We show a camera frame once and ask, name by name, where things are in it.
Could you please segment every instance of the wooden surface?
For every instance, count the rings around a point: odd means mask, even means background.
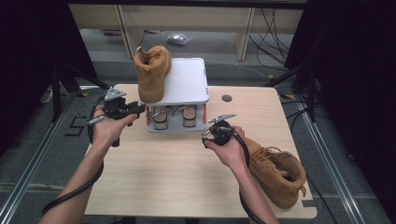
[[[137,85],[117,85],[127,102],[138,101]],[[227,119],[264,147],[298,154],[283,109],[273,88],[209,86],[207,118],[235,113]],[[231,102],[221,100],[229,94]],[[238,184],[215,153],[205,149],[201,132],[149,133],[145,115],[126,128],[120,146],[111,148],[105,170],[95,183],[86,215],[150,217],[246,217]],[[306,196],[291,209],[280,209],[268,199],[277,217],[313,218],[316,207]]]

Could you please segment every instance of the white shelf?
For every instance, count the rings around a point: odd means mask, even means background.
[[[172,68],[166,76],[165,92],[160,102],[146,104],[148,112],[159,105],[197,105],[196,126],[184,127],[183,115],[167,114],[168,128],[156,130],[153,119],[149,119],[150,133],[199,132],[206,128],[205,104],[209,101],[207,90],[205,63],[201,58],[174,58]]]

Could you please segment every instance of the black stand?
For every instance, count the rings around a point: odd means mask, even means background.
[[[82,72],[81,70],[77,69],[74,66],[67,65],[65,63],[59,63],[58,65],[56,65],[54,67],[54,71],[52,72],[52,76],[51,76],[52,97],[53,97],[52,121],[55,121],[62,111],[60,82],[62,82],[62,84],[66,88],[67,92],[80,91],[80,87],[77,84],[74,77],[70,76],[70,75],[66,75],[64,73],[67,70],[68,70],[68,72],[71,72],[73,75],[82,77],[82,78],[90,81],[92,84],[98,86],[99,88],[102,88],[102,89],[110,88],[106,83],[102,82],[98,78],[91,77],[91,76],[87,75],[86,73]]]
[[[342,3],[337,3],[335,6],[329,7],[330,15],[325,19],[325,22],[320,27],[310,50],[307,52],[301,64],[290,69],[281,77],[264,85],[265,87],[274,87],[275,85],[296,75],[297,77],[294,80],[291,89],[293,92],[300,93],[305,87],[307,87],[307,112],[313,122],[315,122],[314,98],[316,72],[323,68],[323,64],[326,63],[326,60],[331,53],[333,39],[336,33],[336,25],[340,22],[337,14],[341,5]]]

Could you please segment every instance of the hand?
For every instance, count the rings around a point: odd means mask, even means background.
[[[241,127],[232,126],[232,128],[241,136],[242,139],[245,138],[245,132]],[[219,157],[220,161],[231,170],[247,166],[244,149],[234,137],[232,137],[224,146],[218,146],[212,141],[205,141],[205,145],[212,149]]]
[[[93,117],[99,117],[105,112],[103,111],[103,106],[99,105],[95,108]],[[92,144],[100,147],[110,147],[113,142],[120,138],[122,130],[124,127],[137,119],[136,114],[128,115],[123,119],[111,119],[105,116],[104,119],[96,122],[93,125],[93,136]]]

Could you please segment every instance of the tan work boot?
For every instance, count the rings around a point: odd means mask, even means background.
[[[137,48],[134,54],[140,100],[144,103],[161,101],[164,95],[164,79],[172,67],[172,58],[164,46],[149,51]]]
[[[291,153],[277,147],[262,147],[249,138],[245,138],[245,143],[250,154],[249,170],[274,205],[291,208],[298,200],[299,190],[305,196],[306,172]]]

